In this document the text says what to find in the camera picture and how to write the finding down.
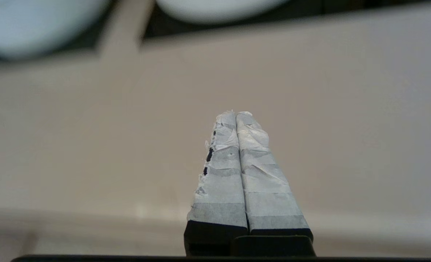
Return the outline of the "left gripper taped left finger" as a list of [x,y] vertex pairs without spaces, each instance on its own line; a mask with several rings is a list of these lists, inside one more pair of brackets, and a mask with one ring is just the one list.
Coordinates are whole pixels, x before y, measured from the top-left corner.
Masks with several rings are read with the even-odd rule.
[[230,255],[248,234],[240,149],[233,111],[217,116],[184,232],[187,255]]

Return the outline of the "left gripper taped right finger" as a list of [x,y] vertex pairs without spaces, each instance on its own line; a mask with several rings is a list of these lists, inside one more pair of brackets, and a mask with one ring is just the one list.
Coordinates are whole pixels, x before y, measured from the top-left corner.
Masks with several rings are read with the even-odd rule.
[[239,112],[236,124],[249,233],[312,240],[310,226],[269,148],[268,134],[250,112]]

